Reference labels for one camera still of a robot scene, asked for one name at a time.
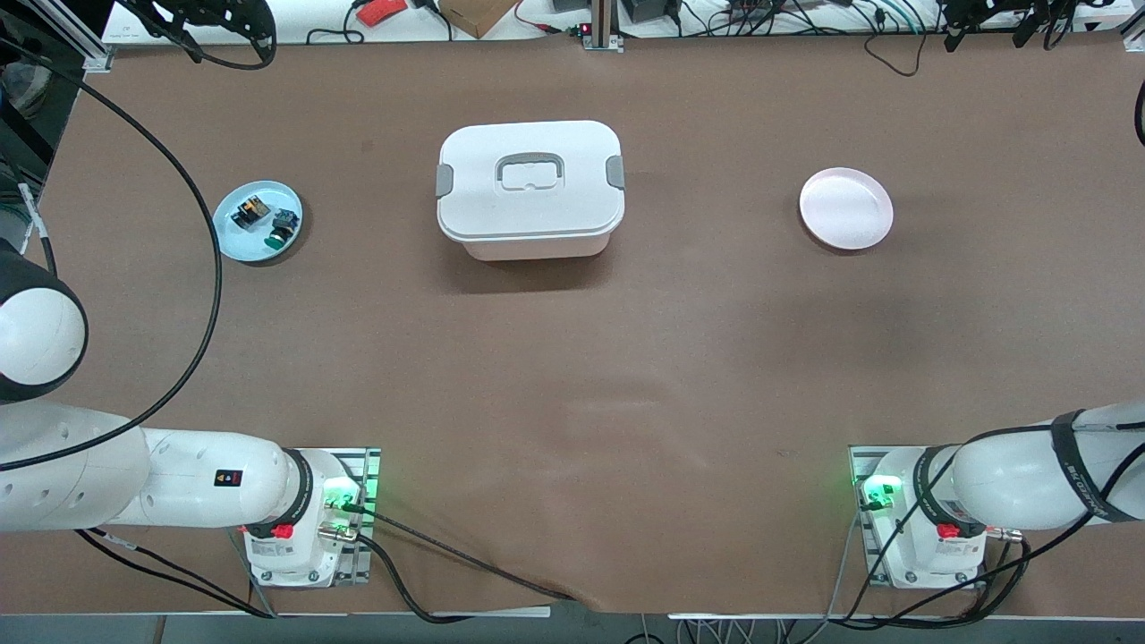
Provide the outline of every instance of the red object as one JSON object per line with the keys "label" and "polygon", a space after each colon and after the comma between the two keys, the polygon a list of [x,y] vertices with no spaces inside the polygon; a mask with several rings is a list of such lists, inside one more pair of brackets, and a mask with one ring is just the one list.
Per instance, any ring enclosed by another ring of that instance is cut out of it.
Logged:
{"label": "red object", "polygon": [[357,16],[366,26],[378,26],[378,23],[394,14],[405,10],[405,0],[373,0],[358,9]]}
{"label": "red object", "polygon": [[954,524],[939,524],[934,527],[938,528],[939,539],[957,539],[958,534],[962,532],[958,529],[958,526]]}
{"label": "red object", "polygon": [[294,534],[294,526],[290,524],[283,524],[281,526],[275,526],[270,528],[270,534],[278,539],[290,539]]}

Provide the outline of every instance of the red button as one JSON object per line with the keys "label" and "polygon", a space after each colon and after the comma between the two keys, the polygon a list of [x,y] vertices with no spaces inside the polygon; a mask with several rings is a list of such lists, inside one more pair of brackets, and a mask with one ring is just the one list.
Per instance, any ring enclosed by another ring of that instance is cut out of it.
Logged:
{"label": "red button", "polygon": [[958,526],[954,524],[939,524],[934,526],[938,528],[939,539],[957,539],[958,534],[962,532]]}

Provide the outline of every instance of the gray floor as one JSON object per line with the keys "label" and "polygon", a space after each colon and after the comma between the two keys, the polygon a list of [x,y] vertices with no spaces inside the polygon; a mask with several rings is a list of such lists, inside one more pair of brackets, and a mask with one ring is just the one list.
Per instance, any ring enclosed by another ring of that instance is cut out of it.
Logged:
{"label": "gray floor", "polygon": [[[648,630],[664,644],[676,642],[676,622],[664,615],[647,615]],[[553,607],[550,619],[482,618],[452,626],[426,625],[412,616],[297,618],[263,621],[247,616],[171,616],[161,639],[156,639],[158,618],[134,615],[5,616],[0,642],[5,644],[624,644],[640,634],[640,615],[593,613],[564,603]],[[811,623],[796,628],[795,637]],[[759,621],[752,642],[774,641],[773,622]],[[687,636],[681,636],[688,642]],[[643,638],[635,644],[642,644]],[[708,631],[700,644],[714,644]],[[740,644],[741,638],[732,638]],[[917,631],[883,629],[854,633],[831,627],[816,644],[1129,644],[1145,642],[1145,622],[1064,622],[1044,620],[988,620],[960,629]]]}

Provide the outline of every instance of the tabletop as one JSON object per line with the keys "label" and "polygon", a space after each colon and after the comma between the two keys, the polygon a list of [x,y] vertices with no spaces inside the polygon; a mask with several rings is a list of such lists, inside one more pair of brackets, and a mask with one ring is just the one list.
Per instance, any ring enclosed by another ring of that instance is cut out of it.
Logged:
{"label": "tabletop", "polygon": [[[903,79],[861,45],[285,47],[253,73],[125,53],[93,84],[208,203],[274,179],[308,218],[285,260],[227,261],[214,343],[149,426],[378,446],[381,510],[594,610],[822,613],[854,512],[848,445],[961,441],[1145,391],[1142,58],[1096,33],[1049,54],[935,40]],[[913,58],[910,39],[878,45]],[[445,136],[585,118],[616,131],[627,173],[601,256],[482,264],[441,234]],[[894,202],[869,252],[800,227],[799,188],[830,166]],[[198,343],[203,221],[161,157],[86,96],[42,212],[92,327],[52,398],[134,415]],[[114,532],[245,587],[221,531]],[[543,602],[382,539],[429,610]],[[1085,529],[1002,612],[1143,618],[1145,561],[1128,556],[1143,547],[1139,526]],[[216,607],[71,533],[0,548],[5,613]],[[283,612],[401,608],[381,575],[271,597]],[[875,591],[861,612],[915,598]]]}

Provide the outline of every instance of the black strap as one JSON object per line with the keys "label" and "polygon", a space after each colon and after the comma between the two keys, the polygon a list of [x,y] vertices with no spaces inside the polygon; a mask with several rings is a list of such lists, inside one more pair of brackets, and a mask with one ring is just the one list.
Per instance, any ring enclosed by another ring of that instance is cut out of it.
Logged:
{"label": "black strap", "polygon": [[1101,488],[1093,482],[1089,470],[1077,449],[1077,437],[1074,435],[1073,423],[1084,411],[1079,409],[1063,414],[1050,424],[1050,438],[1053,440],[1053,453],[1058,456],[1058,465],[1074,494],[1090,515],[1110,523],[1136,521],[1137,517],[1127,515],[1114,508],[1101,496]]}
{"label": "black strap", "polygon": [[270,539],[274,536],[270,531],[275,527],[297,524],[306,512],[306,508],[310,504],[310,495],[314,494],[314,472],[310,471],[310,464],[307,463],[306,458],[297,449],[284,448],[283,451],[298,465],[298,494],[294,496],[294,502],[291,503],[291,506],[277,519],[261,524],[247,524],[246,532],[255,539]]}
{"label": "black strap", "polygon": [[927,447],[923,450],[922,456],[915,461],[915,496],[918,497],[918,509],[922,510],[923,515],[935,526],[939,524],[950,524],[958,527],[958,536],[971,537],[977,536],[986,529],[986,526],[979,524],[978,521],[965,521],[955,517],[954,515],[946,511],[946,508],[934,498],[932,489],[934,486],[930,482],[930,466],[934,462],[934,457],[938,456],[940,451],[947,447],[954,447],[953,445],[935,445]]}

